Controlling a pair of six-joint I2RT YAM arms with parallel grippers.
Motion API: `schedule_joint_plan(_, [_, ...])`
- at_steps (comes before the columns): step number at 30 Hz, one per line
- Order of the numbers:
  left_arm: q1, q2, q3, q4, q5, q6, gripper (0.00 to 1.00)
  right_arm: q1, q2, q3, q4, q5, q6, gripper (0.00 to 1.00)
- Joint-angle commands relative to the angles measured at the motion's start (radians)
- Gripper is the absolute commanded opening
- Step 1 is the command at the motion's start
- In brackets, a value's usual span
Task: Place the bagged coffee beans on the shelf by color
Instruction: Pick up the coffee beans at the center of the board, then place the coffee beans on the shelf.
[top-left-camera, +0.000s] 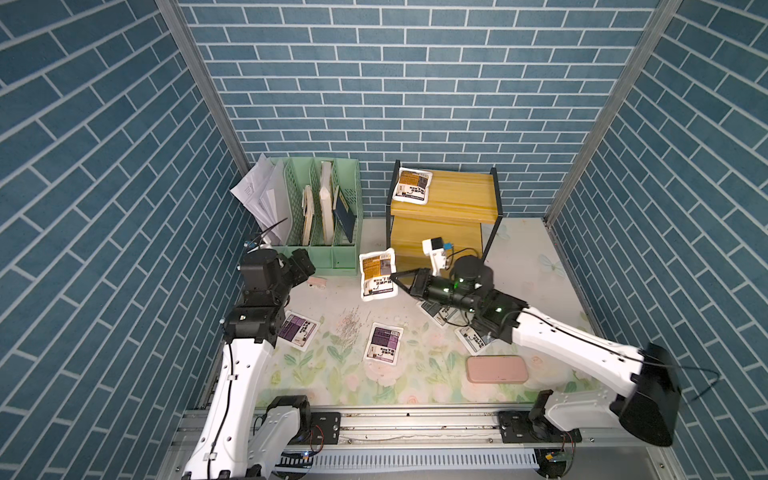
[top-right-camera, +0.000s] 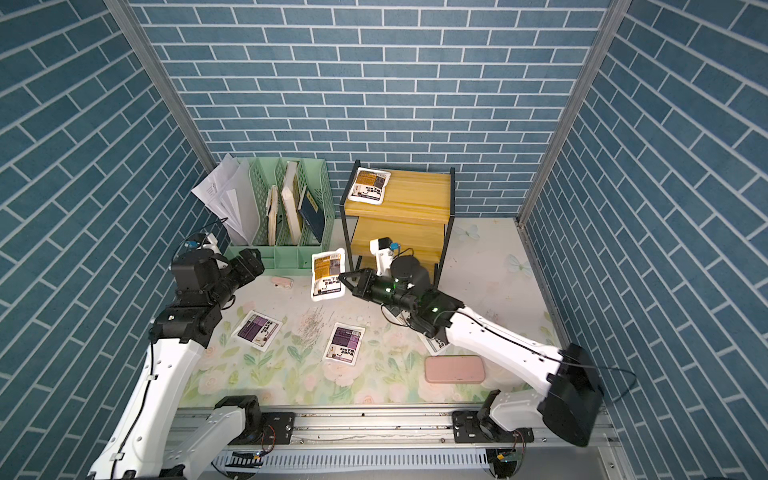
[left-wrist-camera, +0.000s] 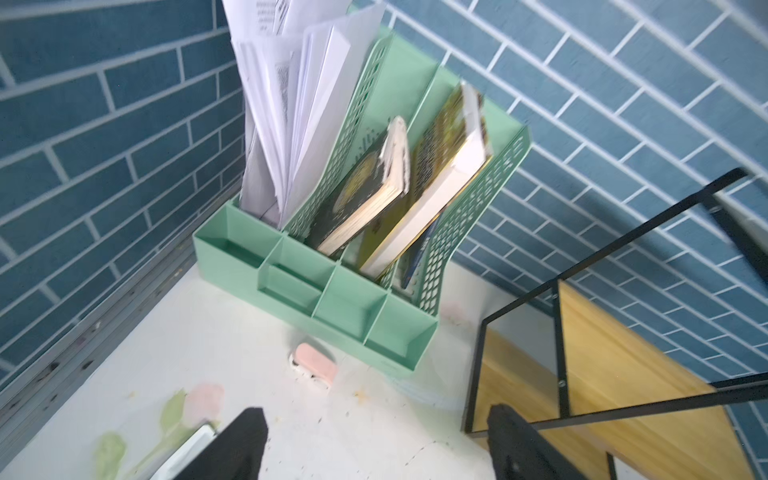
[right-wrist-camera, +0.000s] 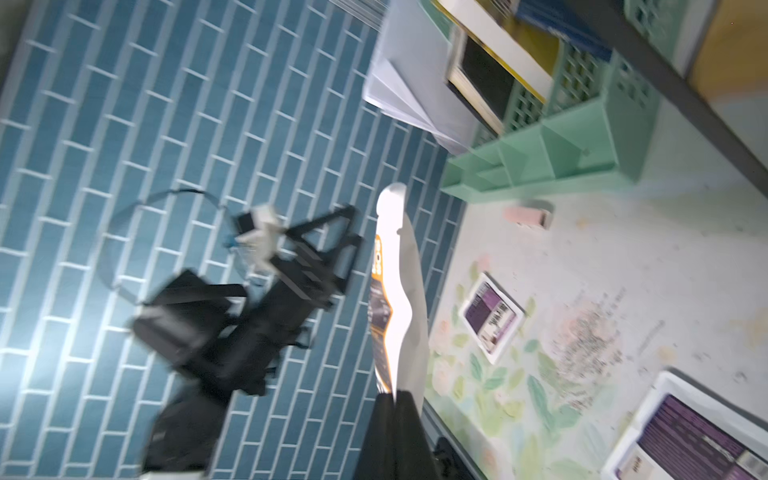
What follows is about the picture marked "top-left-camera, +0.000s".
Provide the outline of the orange coffee bag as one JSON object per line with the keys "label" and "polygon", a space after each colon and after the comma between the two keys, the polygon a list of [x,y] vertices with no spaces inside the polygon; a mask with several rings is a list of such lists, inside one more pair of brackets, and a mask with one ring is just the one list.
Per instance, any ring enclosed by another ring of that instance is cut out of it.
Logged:
{"label": "orange coffee bag", "polygon": [[364,302],[396,297],[399,287],[391,276],[397,272],[393,248],[359,255],[361,299]]}
{"label": "orange coffee bag", "polygon": [[392,200],[426,205],[432,179],[433,173],[430,171],[399,167]]}

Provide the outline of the purple coffee bag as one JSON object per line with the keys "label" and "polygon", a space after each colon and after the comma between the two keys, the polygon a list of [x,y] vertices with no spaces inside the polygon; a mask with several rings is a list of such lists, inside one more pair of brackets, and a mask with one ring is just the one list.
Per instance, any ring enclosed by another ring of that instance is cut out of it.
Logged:
{"label": "purple coffee bag", "polygon": [[395,366],[399,358],[403,333],[404,330],[400,327],[374,323],[364,349],[363,359]]}
{"label": "purple coffee bag", "polygon": [[304,315],[287,311],[278,331],[278,339],[290,347],[305,352],[319,330],[320,324]]}

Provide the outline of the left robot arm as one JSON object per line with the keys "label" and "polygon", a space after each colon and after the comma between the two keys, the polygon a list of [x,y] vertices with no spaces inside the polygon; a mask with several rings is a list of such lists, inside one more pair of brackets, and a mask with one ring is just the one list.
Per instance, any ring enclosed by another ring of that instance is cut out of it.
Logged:
{"label": "left robot arm", "polygon": [[291,290],[315,267],[304,249],[284,255],[256,248],[239,264],[241,302],[223,321],[222,363],[206,423],[182,468],[183,479],[267,479],[289,443],[308,434],[304,395],[279,396],[254,425],[262,374],[275,351]]}

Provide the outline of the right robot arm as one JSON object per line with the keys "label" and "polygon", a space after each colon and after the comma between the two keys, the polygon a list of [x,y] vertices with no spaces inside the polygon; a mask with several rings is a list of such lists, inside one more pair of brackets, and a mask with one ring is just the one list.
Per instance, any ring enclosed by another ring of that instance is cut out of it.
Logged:
{"label": "right robot arm", "polygon": [[672,446],[684,367],[664,347],[614,343],[558,321],[496,289],[492,269],[476,256],[460,258],[447,278],[428,268],[389,278],[415,299],[470,314],[469,326],[481,338],[536,351],[600,382],[596,393],[540,391],[523,422],[529,436],[544,441],[584,428],[621,427],[649,445]]}

